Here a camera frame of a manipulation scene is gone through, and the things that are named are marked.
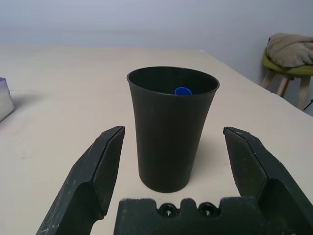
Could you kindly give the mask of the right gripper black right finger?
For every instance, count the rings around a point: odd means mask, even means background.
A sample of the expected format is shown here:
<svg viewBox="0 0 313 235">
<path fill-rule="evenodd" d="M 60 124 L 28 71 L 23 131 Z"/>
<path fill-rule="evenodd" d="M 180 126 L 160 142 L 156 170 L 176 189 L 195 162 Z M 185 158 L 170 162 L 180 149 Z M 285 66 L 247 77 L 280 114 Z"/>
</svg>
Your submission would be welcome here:
<svg viewBox="0 0 313 235">
<path fill-rule="evenodd" d="M 311 235 L 313 206 L 284 165 L 249 132 L 225 127 L 223 134 L 240 195 L 256 200 L 273 230 Z"/>
</svg>

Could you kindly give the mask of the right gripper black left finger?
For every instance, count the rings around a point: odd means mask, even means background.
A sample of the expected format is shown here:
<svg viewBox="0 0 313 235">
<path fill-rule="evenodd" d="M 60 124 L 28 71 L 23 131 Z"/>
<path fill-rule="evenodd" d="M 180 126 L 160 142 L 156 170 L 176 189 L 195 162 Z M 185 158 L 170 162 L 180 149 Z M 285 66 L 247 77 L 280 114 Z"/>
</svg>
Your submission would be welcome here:
<svg viewBox="0 0 313 235">
<path fill-rule="evenodd" d="M 108 213 L 125 127 L 103 133 L 71 168 L 41 223 L 39 235 L 89 235 L 94 223 Z"/>
</svg>

